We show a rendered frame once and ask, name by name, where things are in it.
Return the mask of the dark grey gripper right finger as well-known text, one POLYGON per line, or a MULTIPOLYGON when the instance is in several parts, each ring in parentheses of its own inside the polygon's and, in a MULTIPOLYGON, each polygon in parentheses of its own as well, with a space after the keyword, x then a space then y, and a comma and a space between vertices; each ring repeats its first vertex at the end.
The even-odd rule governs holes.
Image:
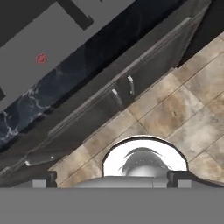
POLYGON ((224 183, 199 178, 190 171, 169 171, 167 178, 167 186, 172 188, 224 188, 224 183))

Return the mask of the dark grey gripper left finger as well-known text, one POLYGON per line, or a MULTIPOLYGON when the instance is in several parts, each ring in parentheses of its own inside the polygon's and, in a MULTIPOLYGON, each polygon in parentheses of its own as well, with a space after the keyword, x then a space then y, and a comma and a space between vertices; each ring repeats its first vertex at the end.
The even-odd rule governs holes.
POLYGON ((16 185, 16 188, 56 188, 56 178, 56 171, 47 171, 45 174, 40 174, 19 185, 16 185))

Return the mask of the dark grey drawer front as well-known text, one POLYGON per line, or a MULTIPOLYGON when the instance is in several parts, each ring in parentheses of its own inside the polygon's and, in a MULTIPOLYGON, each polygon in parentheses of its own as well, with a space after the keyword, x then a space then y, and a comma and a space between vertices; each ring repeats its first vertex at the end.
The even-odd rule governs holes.
POLYGON ((47 164, 63 158, 78 148, 85 138, 79 133, 64 132, 28 152, 11 153, 0 157, 0 179, 6 179, 21 167, 47 164))

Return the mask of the white round domed object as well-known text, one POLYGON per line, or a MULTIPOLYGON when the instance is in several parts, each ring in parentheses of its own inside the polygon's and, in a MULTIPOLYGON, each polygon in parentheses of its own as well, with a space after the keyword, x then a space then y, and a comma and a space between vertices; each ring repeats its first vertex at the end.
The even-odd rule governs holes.
POLYGON ((186 157, 172 143, 148 135, 126 137, 102 160, 102 176, 75 188, 166 188, 167 172, 189 170, 186 157))

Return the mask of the dark grey cupboard door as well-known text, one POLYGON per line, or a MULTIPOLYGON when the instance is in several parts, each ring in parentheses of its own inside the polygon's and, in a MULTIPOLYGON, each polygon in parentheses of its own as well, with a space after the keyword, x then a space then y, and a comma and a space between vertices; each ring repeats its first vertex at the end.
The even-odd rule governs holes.
POLYGON ((110 118, 123 111, 129 102, 129 87, 125 80, 118 80, 95 97, 81 112, 70 118, 52 139, 64 132, 79 133, 85 139, 99 129, 110 118), (115 88, 122 99, 119 105, 112 93, 115 88))
POLYGON ((129 102, 177 66, 200 20, 200 15, 187 17, 133 63, 133 67, 120 79, 128 84, 129 102), (135 95, 130 94, 128 76, 134 80, 135 95))

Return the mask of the small red round object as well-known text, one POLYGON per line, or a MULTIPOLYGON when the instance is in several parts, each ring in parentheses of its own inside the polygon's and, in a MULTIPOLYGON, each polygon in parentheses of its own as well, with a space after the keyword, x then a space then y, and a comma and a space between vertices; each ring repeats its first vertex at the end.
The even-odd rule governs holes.
POLYGON ((44 53, 40 53, 37 58, 36 58, 36 63, 37 64, 43 64, 46 63, 47 57, 44 53))

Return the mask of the dark bar on wall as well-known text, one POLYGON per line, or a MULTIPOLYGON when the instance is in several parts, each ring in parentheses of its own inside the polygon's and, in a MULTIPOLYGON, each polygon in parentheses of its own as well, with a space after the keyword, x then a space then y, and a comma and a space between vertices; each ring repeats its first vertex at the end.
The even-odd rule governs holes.
POLYGON ((87 16, 72 0, 57 0, 57 2, 83 31, 94 23, 94 20, 87 16))

